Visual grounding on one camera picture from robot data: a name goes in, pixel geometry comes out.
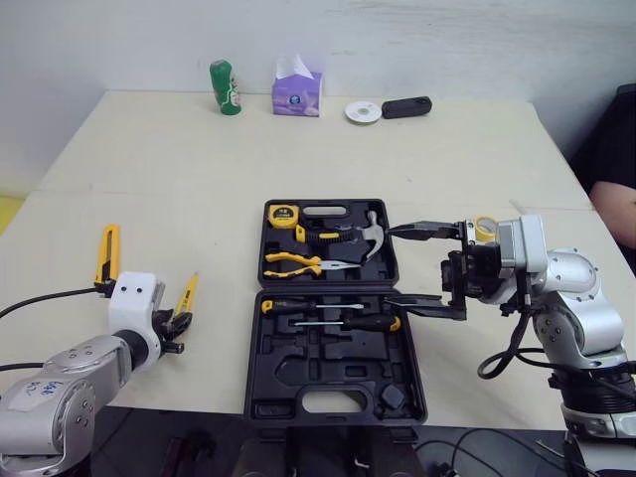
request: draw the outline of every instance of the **handwritten label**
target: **handwritten label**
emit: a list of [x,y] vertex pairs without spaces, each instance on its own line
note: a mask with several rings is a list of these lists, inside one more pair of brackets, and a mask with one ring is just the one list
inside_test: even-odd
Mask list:
[[38,405],[62,393],[68,381],[27,381],[13,397],[8,408],[11,410],[32,410]]

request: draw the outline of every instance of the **white wall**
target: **white wall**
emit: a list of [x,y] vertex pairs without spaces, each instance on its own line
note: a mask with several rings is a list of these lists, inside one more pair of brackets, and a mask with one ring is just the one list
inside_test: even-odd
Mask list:
[[634,0],[0,0],[0,193],[31,190],[105,88],[268,92],[299,51],[327,94],[531,100],[568,154],[636,80]]

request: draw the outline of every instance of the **toolbox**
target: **toolbox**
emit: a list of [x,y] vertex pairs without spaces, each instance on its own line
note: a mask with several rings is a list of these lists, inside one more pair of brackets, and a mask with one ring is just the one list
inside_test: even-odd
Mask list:
[[[244,404],[255,427],[425,421],[406,313],[384,302],[398,294],[388,228],[377,199],[265,204]],[[312,394],[332,392],[358,411],[312,411]]]

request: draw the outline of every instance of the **tissue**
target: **tissue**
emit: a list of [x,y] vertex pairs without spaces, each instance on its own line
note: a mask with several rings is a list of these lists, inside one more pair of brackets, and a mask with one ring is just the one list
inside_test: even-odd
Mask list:
[[274,114],[317,117],[321,95],[321,73],[310,72],[299,55],[278,59],[271,89]]

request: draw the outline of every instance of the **black toolbox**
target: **black toolbox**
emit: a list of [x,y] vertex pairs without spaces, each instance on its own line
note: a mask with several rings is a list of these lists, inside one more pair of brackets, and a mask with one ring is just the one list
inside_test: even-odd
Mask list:
[[[282,208],[290,218],[286,229],[275,228],[269,213]],[[372,240],[338,242],[328,239],[310,244],[298,241],[293,219],[308,236],[317,231],[340,234],[367,228],[369,211],[377,224],[389,227],[381,200],[276,200],[265,204],[262,217],[256,295],[244,415],[257,428],[282,429],[320,425],[409,426],[426,419],[424,394],[406,313],[397,314],[383,302],[398,293],[398,263],[391,238],[365,262]],[[324,260],[362,263],[361,267],[304,272],[280,278],[267,270],[290,272],[305,265],[294,261],[268,262],[265,257],[282,251]],[[320,308],[273,314],[263,308],[267,300],[299,299],[313,304],[364,304],[364,310]],[[349,330],[338,325],[296,326],[296,322],[352,320],[361,314],[390,314],[399,318],[397,331]],[[345,393],[359,403],[357,412],[309,411],[303,400],[312,393]]]

